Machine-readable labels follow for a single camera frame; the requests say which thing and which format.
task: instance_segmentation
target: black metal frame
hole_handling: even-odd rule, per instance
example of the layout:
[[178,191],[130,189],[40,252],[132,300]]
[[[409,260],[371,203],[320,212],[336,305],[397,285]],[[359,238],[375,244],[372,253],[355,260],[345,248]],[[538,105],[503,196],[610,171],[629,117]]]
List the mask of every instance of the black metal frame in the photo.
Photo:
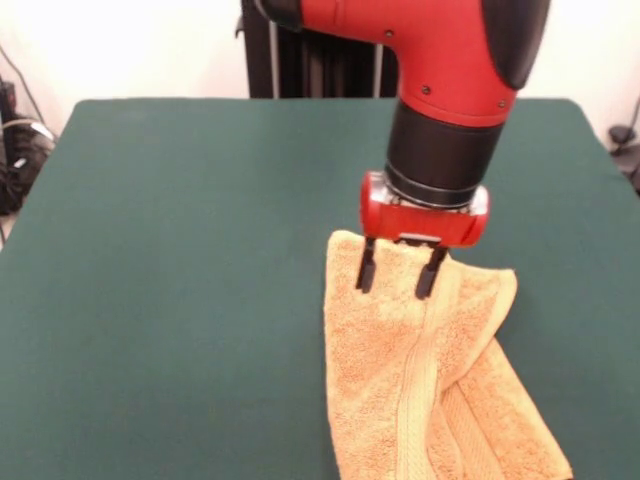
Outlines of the black metal frame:
[[[241,0],[251,98],[274,98],[269,22]],[[277,28],[280,98],[374,96],[375,46],[303,30]],[[383,53],[381,97],[395,97],[398,64]]]

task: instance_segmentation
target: green tabletop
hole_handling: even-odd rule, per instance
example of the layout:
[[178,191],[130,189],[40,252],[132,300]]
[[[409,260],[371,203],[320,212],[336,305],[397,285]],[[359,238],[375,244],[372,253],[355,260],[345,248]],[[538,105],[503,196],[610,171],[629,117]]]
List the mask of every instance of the green tabletop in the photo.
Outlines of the green tabletop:
[[[0,254],[0,478],[336,479],[326,242],[389,101],[83,102]],[[640,475],[640,203],[567,101],[517,105],[456,258],[577,478]]]

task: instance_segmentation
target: towel fold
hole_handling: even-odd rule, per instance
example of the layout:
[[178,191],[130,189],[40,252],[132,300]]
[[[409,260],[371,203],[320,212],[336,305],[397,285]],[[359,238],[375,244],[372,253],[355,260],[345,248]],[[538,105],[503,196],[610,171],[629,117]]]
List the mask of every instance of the towel fold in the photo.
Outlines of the towel fold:
[[363,295],[354,288],[363,247],[336,232],[327,256],[327,400],[341,478],[571,479],[494,338],[514,272],[447,257],[420,301],[415,282],[430,249],[378,241]]

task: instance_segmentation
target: white wall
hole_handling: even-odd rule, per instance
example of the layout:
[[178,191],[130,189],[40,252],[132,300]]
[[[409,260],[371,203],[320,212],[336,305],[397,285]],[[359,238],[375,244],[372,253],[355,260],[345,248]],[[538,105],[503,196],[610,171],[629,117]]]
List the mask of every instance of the white wall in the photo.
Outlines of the white wall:
[[[247,97],[243,39],[233,37],[239,3],[0,0],[0,42],[60,131],[84,98]],[[13,78],[1,59],[0,72]],[[522,96],[575,100],[604,140],[638,95],[640,1],[552,0]]]

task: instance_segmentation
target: towel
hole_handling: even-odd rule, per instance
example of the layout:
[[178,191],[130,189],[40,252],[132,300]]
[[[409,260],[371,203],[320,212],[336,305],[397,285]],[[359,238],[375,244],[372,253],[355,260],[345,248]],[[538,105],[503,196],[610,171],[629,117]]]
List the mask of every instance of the towel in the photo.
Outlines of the towel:
[[514,272],[447,256],[421,301],[415,282],[431,250],[379,240],[365,295],[354,288],[363,248],[335,232],[326,266],[327,404],[342,480],[571,479],[495,339]]

